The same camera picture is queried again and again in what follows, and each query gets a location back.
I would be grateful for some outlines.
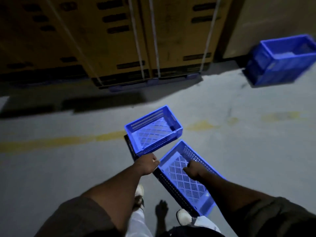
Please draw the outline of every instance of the blue plastic crate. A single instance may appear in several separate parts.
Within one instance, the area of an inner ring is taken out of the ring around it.
[[[192,216],[207,216],[215,202],[206,187],[188,177],[183,168],[190,160],[202,163],[208,171],[221,176],[183,140],[180,140],[162,159],[154,175],[166,187],[178,204]]]
[[[308,35],[261,41],[245,72],[254,85],[293,82],[316,61],[316,43]]]
[[[178,139],[183,127],[167,105],[127,125],[125,130],[138,156]]]

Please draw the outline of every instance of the empty blue crate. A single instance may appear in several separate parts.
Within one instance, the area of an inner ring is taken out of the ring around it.
[[[178,139],[183,127],[167,105],[127,125],[125,130],[138,156]]]
[[[270,85],[295,81],[316,61],[316,43],[309,35],[261,41],[245,74],[251,83]]]
[[[208,171],[221,176],[183,140],[180,140],[160,159],[158,167],[160,175],[157,172],[154,172],[154,174],[178,204],[192,216],[207,216],[215,202],[204,185],[189,178],[184,172],[183,168],[191,160],[202,163]]]

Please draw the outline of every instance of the fist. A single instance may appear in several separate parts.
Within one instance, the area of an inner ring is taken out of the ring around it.
[[[204,173],[207,173],[207,169],[199,162],[196,162],[194,160],[191,160],[188,163],[187,167],[184,167],[183,170],[186,172],[186,174],[194,180],[199,181],[201,179],[201,176]]]
[[[159,163],[160,161],[157,160],[157,157],[150,153],[139,157],[133,166],[141,175],[149,175],[158,167]]]

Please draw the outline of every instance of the person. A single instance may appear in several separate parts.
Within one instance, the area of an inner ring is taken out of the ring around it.
[[[61,204],[35,236],[152,237],[144,223],[144,202],[140,198],[144,189],[138,183],[141,176],[151,174],[158,165],[153,154],[141,156],[111,179]],[[195,161],[190,161],[184,171],[207,188],[238,236],[315,235],[316,216],[285,198],[229,182]],[[135,199],[140,208],[135,209]],[[160,236],[223,236],[220,231],[194,225],[194,218],[186,211],[178,212],[177,218],[184,225],[159,233]]]

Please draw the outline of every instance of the forearm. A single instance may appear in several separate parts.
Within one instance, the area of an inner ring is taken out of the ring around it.
[[[210,172],[203,173],[199,181],[205,185],[228,222],[233,212],[256,200],[270,198],[269,195],[234,184]]]
[[[124,233],[132,214],[135,191],[141,176],[137,167],[132,165],[82,196],[97,202],[111,217],[117,229]]]

